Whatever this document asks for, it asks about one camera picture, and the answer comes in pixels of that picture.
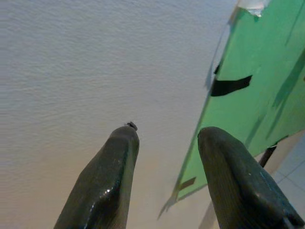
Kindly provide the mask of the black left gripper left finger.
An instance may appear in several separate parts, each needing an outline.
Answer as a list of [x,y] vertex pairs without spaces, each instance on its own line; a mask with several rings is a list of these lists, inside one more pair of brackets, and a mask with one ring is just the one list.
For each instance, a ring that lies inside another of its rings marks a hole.
[[135,123],[112,131],[79,174],[54,228],[126,228],[139,146]]

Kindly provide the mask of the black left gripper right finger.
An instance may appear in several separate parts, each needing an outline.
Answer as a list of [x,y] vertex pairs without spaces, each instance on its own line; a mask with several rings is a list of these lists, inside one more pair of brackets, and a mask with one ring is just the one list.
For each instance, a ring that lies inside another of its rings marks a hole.
[[205,127],[198,150],[222,229],[303,229],[305,221],[244,144],[227,131]]

